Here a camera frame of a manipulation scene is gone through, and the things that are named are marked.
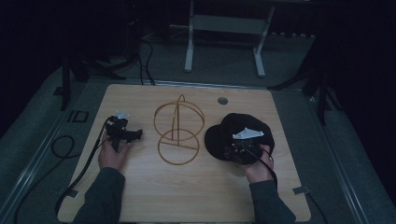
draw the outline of black electronic device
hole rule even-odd
[[[111,142],[111,146],[118,151],[120,140],[126,140],[127,143],[133,140],[140,139],[143,130],[138,130],[136,132],[127,131],[126,125],[128,124],[128,119],[119,119],[116,116],[111,116],[108,119],[109,122],[106,123],[106,133]]]
[[[242,165],[253,164],[262,157],[262,148],[253,139],[234,139],[231,147],[226,147],[224,157]]]

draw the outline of wire frame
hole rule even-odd
[[[172,117],[172,127],[170,130],[162,133],[157,126],[157,116],[162,109],[164,109],[165,107],[170,106],[170,105],[173,105],[175,107],[174,112],[173,112],[173,117]],[[192,110],[201,119],[202,125],[197,132],[194,133],[187,129],[180,128],[180,107],[181,106],[187,107],[188,109]],[[190,103],[190,102],[186,102],[186,99],[183,94],[181,94],[178,97],[177,101],[174,101],[174,102],[171,102],[168,104],[164,104],[164,105],[161,105],[160,107],[158,107],[154,114],[154,128],[157,131],[157,133],[161,136],[160,140],[158,141],[158,146],[157,146],[158,153],[160,154],[160,157],[164,161],[166,161],[167,163],[172,164],[172,165],[184,165],[184,164],[189,163],[190,161],[193,161],[195,159],[195,157],[198,155],[199,148],[200,148],[197,134],[204,128],[204,126],[205,126],[204,112],[197,105]],[[186,133],[187,137],[181,137],[180,136],[181,133]],[[196,147],[191,147],[191,146],[187,146],[187,145],[183,144],[192,138],[194,138],[196,141]],[[162,151],[161,151],[162,144],[195,150],[195,153],[192,156],[192,158],[190,158],[187,161],[183,161],[183,162],[170,161],[170,160],[166,159],[165,156],[162,154]]]

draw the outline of hat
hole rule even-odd
[[[214,125],[206,130],[205,146],[207,151],[216,159],[230,161],[224,153],[226,147],[233,144],[233,134],[238,134],[248,128],[257,132],[263,132],[263,136],[253,137],[253,144],[267,145],[270,147],[270,155],[275,146],[271,129],[259,119],[247,114],[228,114],[221,124]]]

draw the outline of sleeve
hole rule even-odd
[[[249,187],[254,205],[256,223],[294,223],[296,216],[279,198],[273,180],[253,183]]]
[[[119,223],[125,177],[116,169],[104,168],[85,193],[85,203],[73,223]]]

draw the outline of hand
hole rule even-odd
[[[265,150],[262,153],[262,161],[264,161],[272,170],[274,170],[274,162],[270,160],[270,147],[266,145],[260,145],[260,147]],[[245,170],[245,175],[247,176],[247,181],[252,184],[256,182],[261,182],[264,180],[271,180],[273,177],[269,172],[268,168],[261,164],[259,161],[256,161],[250,165],[240,165],[242,169]]]
[[[98,158],[99,167],[101,169],[111,167],[119,171],[125,162],[127,152],[131,148],[131,143],[127,143],[117,152],[107,140],[106,132],[102,136],[102,141],[104,142]]]

